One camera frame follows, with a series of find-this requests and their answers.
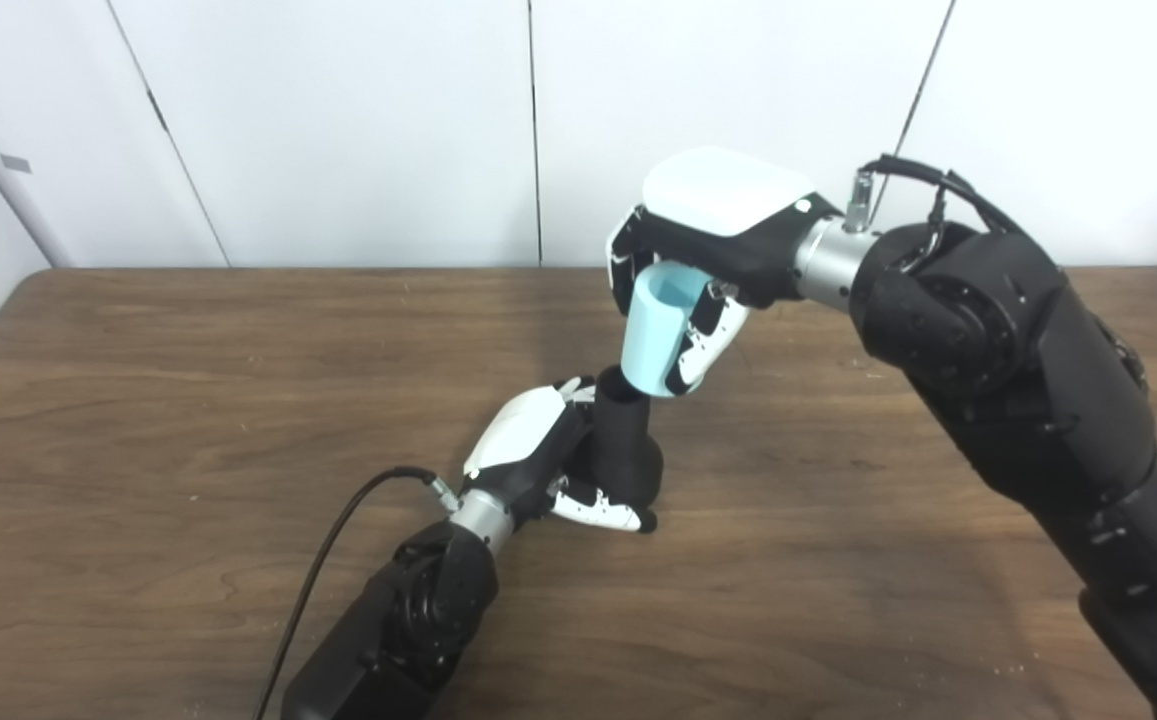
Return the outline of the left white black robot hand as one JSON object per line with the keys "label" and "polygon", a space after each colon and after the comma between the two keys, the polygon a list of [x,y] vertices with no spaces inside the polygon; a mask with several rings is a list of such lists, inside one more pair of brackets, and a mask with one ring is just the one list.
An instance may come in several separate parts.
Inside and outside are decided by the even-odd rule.
{"label": "left white black robot hand", "polygon": [[656,532],[664,457],[648,433],[650,410],[651,398],[619,366],[528,389],[470,451],[451,521],[492,551],[546,516]]}

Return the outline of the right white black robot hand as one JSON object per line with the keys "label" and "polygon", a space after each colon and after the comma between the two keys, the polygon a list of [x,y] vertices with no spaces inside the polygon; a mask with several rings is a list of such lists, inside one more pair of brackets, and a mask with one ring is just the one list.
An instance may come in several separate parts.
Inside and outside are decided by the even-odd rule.
{"label": "right white black robot hand", "polygon": [[718,147],[659,161],[606,242],[624,377],[693,392],[751,313],[805,299],[808,258],[840,232],[842,211],[799,172]]}

